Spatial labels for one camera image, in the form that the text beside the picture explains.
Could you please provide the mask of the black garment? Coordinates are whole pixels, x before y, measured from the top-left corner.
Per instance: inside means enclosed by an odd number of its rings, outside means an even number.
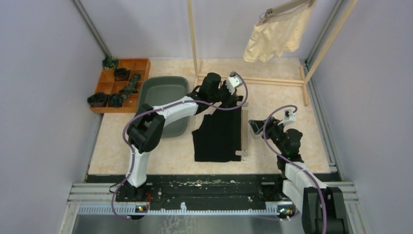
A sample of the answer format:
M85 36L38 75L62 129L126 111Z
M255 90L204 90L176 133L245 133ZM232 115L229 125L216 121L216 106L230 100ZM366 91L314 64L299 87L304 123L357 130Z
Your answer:
M242 109L215 110L204 115L200 127L192 132L196 162L241 161Z

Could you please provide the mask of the beige cotton underwear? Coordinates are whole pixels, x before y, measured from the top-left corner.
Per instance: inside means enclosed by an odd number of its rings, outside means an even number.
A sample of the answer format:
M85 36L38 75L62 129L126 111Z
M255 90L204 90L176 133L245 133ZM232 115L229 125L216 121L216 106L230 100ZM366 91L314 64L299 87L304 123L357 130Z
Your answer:
M316 2L311 7L302 5L265 23L258 21L246 45L244 60L267 62L275 55L281 57L285 52L295 52L316 5Z

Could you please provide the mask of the beige clip hanger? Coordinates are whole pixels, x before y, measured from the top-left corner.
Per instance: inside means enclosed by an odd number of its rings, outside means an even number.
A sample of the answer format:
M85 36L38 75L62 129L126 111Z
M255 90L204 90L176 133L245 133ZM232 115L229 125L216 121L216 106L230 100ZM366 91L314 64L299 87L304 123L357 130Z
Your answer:
M269 8L264 13L261 13L259 16L259 21L265 23L274 16L280 15L282 13L285 13L291 9L300 7L302 5L308 5L309 7L311 7L315 2L316 0L292 0L286 3L283 3L276 7Z

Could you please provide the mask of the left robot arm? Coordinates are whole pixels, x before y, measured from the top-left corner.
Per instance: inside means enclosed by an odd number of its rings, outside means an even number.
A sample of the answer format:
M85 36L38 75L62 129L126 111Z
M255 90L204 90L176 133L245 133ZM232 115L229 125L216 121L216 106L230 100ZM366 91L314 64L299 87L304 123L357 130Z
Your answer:
M151 151L160 142L163 130L169 124L190 116L195 116L209 107L220 111L232 111L241 108L231 104L238 101L237 89L247 88L245 80L233 71L222 80L217 73L208 73L202 85L196 86L184 97L160 106L143 104L134 118L124 127L122 137L130 148L129 170L122 181L128 186L127 196L135 202L145 198L147 167Z

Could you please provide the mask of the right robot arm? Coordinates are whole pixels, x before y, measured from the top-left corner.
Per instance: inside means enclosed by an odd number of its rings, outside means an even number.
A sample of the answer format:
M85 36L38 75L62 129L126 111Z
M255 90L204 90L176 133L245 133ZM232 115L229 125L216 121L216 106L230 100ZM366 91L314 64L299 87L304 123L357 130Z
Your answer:
M280 201L290 199L301 215L306 234L347 234L348 219L342 190L331 187L310 173L305 166L300 146L302 132L285 129L283 123L271 117L266 120L249 120L255 135L270 140L278 148L277 167L285 180L274 188Z

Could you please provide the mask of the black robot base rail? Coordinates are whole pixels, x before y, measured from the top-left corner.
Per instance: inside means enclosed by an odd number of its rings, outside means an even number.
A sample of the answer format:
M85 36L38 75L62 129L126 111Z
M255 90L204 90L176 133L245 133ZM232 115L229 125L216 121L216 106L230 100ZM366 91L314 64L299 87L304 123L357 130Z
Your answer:
M138 188L128 182L116 193L116 202L144 202L153 211L264 210L267 202L291 200L282 192L280 174L148 175Z

